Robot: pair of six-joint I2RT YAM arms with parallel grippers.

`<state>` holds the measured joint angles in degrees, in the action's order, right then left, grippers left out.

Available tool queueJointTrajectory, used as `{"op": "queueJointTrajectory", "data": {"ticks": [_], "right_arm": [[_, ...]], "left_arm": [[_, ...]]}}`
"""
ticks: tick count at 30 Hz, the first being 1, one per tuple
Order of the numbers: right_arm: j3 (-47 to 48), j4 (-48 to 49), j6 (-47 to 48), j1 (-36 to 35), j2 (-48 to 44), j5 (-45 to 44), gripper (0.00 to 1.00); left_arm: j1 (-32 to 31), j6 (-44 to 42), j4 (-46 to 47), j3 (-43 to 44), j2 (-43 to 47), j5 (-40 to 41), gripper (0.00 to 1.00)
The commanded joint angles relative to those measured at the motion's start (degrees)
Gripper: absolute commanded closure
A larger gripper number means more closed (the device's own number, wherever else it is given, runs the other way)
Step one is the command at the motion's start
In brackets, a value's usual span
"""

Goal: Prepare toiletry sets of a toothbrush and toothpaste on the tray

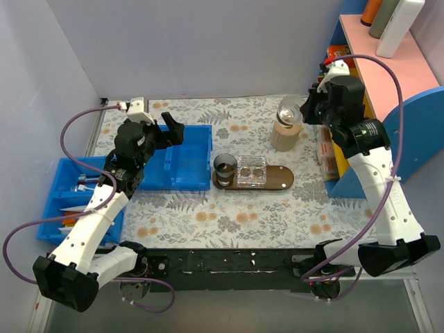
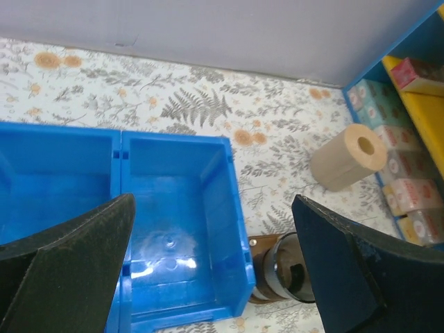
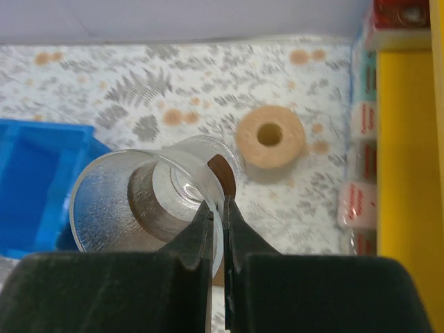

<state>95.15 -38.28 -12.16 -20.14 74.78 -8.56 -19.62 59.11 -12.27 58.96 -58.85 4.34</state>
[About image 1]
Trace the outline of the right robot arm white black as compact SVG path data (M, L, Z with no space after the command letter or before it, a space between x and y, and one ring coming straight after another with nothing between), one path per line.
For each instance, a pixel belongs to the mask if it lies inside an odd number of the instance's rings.
M427 235L404 195L393 163L391 143L381 121L364 114L364 84L354 76L336 76L325 89L314 83L300 111L306 124L324 125L357 175L373 215L377 240L360 243L364 228L350 241L326 241L316 247L314 267L306 272L331 275L339 265L359 267L377 277L413 266L441 249Z

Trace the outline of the clear glass cup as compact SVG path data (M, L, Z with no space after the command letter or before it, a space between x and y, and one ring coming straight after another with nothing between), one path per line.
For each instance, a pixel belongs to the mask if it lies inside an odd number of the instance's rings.
M276 112L277 121L284 127L291 127L303 123L303 115L300 111L304 98L299 95L286 95L280 101Z

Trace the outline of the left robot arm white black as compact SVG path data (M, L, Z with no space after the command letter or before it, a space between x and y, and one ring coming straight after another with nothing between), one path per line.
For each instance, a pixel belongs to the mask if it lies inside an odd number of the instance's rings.
M33 272L41 294L79 312L94 302L99 289L115 278L144 280L150 264L146 248L122 242L108 254L94 254L115 217L144 179L144 167L157 150L183 143L184 125L161 114L167 130L155 122L126 119L106 156L101 177L85 213L63 242L48 256L38 257Z

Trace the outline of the clear acrylic holder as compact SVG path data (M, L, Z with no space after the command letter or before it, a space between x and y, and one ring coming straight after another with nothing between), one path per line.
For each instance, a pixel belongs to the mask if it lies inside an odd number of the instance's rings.
M266 184L266 158L264 156L239 155L237 159L237 186L261 188Z

